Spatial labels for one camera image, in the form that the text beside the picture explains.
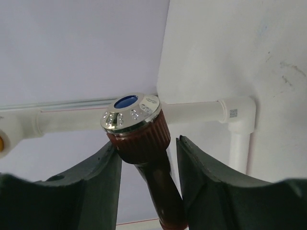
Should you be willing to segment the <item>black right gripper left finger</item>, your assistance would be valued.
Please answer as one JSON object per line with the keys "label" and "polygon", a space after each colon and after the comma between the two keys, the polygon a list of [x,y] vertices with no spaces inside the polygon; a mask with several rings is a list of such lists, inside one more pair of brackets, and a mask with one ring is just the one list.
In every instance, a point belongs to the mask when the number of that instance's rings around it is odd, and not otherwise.
{"label": "black right gripper left finger", "polygon": [[122,161],[105,144],[96,154],[46,181],[0,176],[3,230],[113,230]]}

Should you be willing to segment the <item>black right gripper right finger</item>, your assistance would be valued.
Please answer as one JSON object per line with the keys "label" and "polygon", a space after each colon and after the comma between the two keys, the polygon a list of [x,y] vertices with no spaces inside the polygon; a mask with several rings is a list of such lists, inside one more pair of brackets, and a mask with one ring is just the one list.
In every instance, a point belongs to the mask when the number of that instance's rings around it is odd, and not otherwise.
{"label": "black right gripper right finger", "polygon": [[306,229],[306,179],[269,183],[228,167],[185,136],[176,146],[191,230]]}

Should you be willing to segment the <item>brown water faucet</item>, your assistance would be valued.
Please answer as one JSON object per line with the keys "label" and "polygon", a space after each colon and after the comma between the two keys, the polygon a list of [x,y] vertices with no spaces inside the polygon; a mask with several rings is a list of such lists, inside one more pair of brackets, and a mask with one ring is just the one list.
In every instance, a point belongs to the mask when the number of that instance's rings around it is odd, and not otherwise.
{"label": "brown water faucet", "polygon": [[134,165],[146,182],[162,229],[186,229],[183,200],[167,155],[170,131],[159,98],[143,93],[122,96],[109,105],[101,126],[121,159]]}

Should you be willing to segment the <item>white PVC pipe frame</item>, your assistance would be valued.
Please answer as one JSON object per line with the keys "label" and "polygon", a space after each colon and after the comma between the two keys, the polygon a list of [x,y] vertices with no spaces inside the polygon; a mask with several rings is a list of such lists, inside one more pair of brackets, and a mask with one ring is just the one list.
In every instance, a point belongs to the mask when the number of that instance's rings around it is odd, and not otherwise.
{"label": "white PVC pipe frame", "polygon": [[[0,111],[0,136],[5,146],[0,155],[6,156],[24,139],[39,138],[46,133],[101,129],[101,118],[110,104],[71,109]],[[256,118],[253,99],[235,97],[215,102],[161,104],[169,124],[196,121],[227,123],[231,132],[229,166],[241,173],[247,172],[249,141]]]}

